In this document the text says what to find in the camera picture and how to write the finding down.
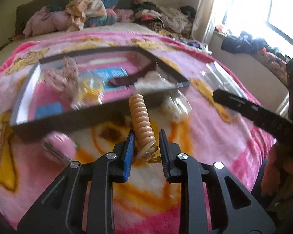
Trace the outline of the person's right hand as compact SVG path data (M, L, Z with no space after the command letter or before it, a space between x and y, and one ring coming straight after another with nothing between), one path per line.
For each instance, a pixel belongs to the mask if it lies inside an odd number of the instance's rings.
M282 200L293 196L293 156L280 142L276 142L268 153L261 190L267 195L276 194Z

